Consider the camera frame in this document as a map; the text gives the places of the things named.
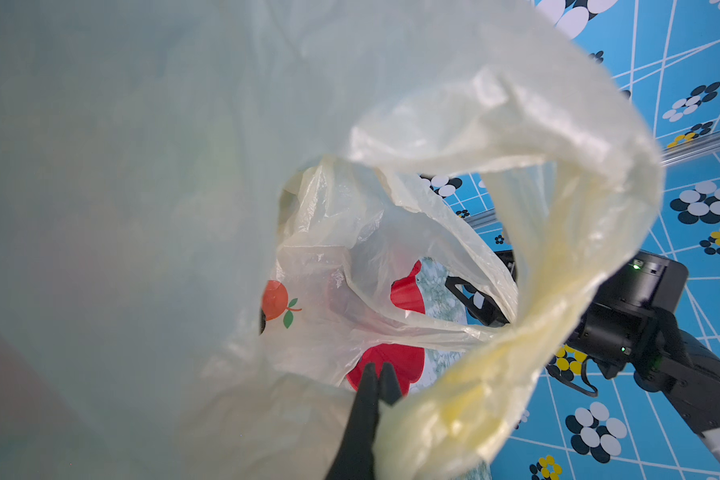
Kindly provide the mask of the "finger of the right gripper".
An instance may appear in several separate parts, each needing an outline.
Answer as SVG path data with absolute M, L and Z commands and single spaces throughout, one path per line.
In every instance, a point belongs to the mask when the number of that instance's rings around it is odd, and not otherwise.
M 447 276 L 445 286 L 465 307 L 469 324 L 502 327 L 509 323 L 493 298 L 476 289 L 468 281 L 460 277 Z

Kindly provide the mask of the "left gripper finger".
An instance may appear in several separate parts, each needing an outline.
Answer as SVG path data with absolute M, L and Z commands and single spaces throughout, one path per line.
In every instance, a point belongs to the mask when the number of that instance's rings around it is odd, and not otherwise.
M 368 363 L 361 377 L 352 409 L 339 449 L 330 466 L 326 480 L 372 480 L 374 454 L 372 451 L 382 406 L 393 406 L 402 398 L 402 390 L 390 363 L 381 371 Z

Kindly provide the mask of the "red flower-shaped plate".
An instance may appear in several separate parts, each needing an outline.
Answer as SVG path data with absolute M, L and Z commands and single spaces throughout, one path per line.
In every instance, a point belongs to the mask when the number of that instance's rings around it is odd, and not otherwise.
M 423 295 L 417 283 L 421 268 L 422 262 L 417 261 L 406 277 L 392 283 L 390 300 L 397 308 L 406 312 L 426 313 Z M 389 363 L 395 371 L 402 394 L 407 395 L 410 386 L 421 378 L 425 365 L 425 350 L 399 344 L 380 344 L 366 350 L 345 377 L 354 390 L 358 388 L 364 368 L 369 363 L 375 365 L 377 373 Z

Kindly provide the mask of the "yellowish plastic bag orange print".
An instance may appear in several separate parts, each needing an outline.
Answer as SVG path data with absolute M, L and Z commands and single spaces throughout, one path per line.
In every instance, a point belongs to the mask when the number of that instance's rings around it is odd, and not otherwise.
M 374 474 L 461 475 L 664 179 L 528 1 L 0 1 L 0 479 L 322 479 L 387 342 L 462 358 Z M 390 300 L 417 261 L 425 314 Z

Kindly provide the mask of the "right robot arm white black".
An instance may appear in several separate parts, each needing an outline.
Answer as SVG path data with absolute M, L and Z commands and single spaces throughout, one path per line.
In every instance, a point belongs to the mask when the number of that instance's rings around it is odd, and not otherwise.
M 497 479 L 720 479 L 720 357 L 682 330 L 687 268 L 638 253 L 547 361 Z

